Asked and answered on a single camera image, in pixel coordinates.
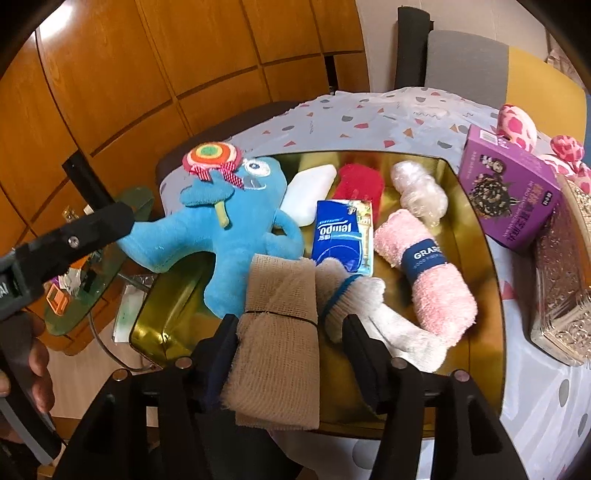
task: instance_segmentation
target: wooden cabinet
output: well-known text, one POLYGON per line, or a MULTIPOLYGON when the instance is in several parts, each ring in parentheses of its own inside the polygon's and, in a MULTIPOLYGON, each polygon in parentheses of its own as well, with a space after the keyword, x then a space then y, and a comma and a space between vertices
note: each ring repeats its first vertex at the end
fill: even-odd
POLYGON ((57 104, 87 153, 170 99, 134 0, 69 0, 41 58, 57 104))
POLYGON ((30 220, 66 174, 76 151, 43 76, 32 35, 0 79, 0 183, 30 220))
POLYGON ((269 93, 258 69, 211 85, 180 101, 193 132, 202 132, 268 102, 269 93))
POLYGON ((320 53, 309 0, 243 0, 261 62, 320 53))
POLYGON ((265 67, 274 102, 311 100, 329 92, 329 81, 322 56, 292 60, 265 67))
POLYGON ((239 0, 139 0, 175 95, 256 65, 239 0))
POLYGON ((175 105, 168 105, 127 130, 90 162, 111 195, 145 185, 154 191, 160 203, 154 180, 156 163, 166 153, 188 139, 175 105))
POLYGON ((339 88, 345 92, 368 92, 369 76, 365 53, 335 55, 339 88))
POLYGON ((47 232, 51 232, 53 229, 59 228, 66 223, 61 213, 67 207, 71 207, 78 216, 81 216, 84 214, 83 210, 85 206, 85 200, 78 193, 72 182, 68 180, 33 222, 33 231, 37 235, 44 235, 47 232))
POLYGON ((324 53, 363 51, 363 35, 355 0, 310 0, 324 53))
POLYGON ((0 190, 0 222, 2 222, 0 255, 6 255, 23 234, 26 225, 10 205, 2 190, 0 190))

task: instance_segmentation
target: towel label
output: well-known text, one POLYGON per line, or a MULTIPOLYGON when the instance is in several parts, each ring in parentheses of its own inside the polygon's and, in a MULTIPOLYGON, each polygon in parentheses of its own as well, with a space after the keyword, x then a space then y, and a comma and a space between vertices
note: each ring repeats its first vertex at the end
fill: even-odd
POLYGON ((441 248, 431 239, 408 247, 402 254, 401 268, 412 285, 425 270, 446 264, 441 248))

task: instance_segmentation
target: lollipop decoration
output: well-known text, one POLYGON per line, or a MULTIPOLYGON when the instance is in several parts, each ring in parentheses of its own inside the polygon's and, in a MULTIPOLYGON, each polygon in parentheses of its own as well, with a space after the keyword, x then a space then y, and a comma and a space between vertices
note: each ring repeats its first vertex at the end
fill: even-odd
MULTIPOLYGON (((223 179, 239 189, 244 182, 234 172, 240 167, 242 153, 239 149, 224 142, 209 142, 196 146, 183 157, 183 167, 202 181, 213 181, 210 170, 218 170, 223 179)), ((217 221, 222 228, 230 225, 224 202, 215 204, 217 221)))

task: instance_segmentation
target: patterned tablecloth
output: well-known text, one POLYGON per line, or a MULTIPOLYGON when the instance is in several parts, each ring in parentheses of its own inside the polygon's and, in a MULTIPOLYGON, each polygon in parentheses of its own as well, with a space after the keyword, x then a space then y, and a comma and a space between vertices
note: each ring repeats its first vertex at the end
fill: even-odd
MULTIPOLYGON (((470 124, 494 131, 498 110, 426 87, 387 93, 336 92, 300 104, 228 139, 248 157, 303 151, 380 150, 445 158, 457 173, 470 124)), ((539 133, 536 154, 551 153, 539 133)), ((166 213, 192 182, 182 167, 163 181, 166 213)), ((501 421, 532 480, 554 480, 589 432, 591 372, 567 367, 528 340, 534 291, 531 258, 488 239, 505 316, 506 379, 501 421)), ((289 457, 324 479, 369 477, 379 442, 307 432, 275 432, 289 457)), ((419 475, 430 477, 433 441, 424 440, 419 475)))

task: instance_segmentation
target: screw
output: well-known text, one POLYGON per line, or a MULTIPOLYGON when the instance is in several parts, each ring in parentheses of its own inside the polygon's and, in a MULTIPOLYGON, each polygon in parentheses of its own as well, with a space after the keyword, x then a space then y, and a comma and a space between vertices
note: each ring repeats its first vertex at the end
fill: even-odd
POLYGON ((80 246, 80 240, 77 236, 71 236, 68 239, 68 245, 70 245, 72 248, 78 248, 80 246))
POLYGON ((392 359, 392 366, 398 370, 404 370, 408 363, 404 358, 396 357, 392 359))
POLYGON ((120 369, 115 370, 113 372, 113 375, 111 375, 111 378, 113 380, 115 380, 116 382, 121 382, 122 380, 125 380, 128 375, 129 375, 129 372, 125 368, 120 368, 120 369))
POLYGON ((456 377, 456 380, 458 382, 467 382, 468 380, 470 380, 470 374, 465 370, 456 370, 453 373, 453 376, 456 377))
POLYGON ((193 360, 191 360, 188 356, 182 356, 181 358, 177 359, 177 361, 174 363, 174 366, 180 368, 181 370, 185 370, 193 366, 193 360))

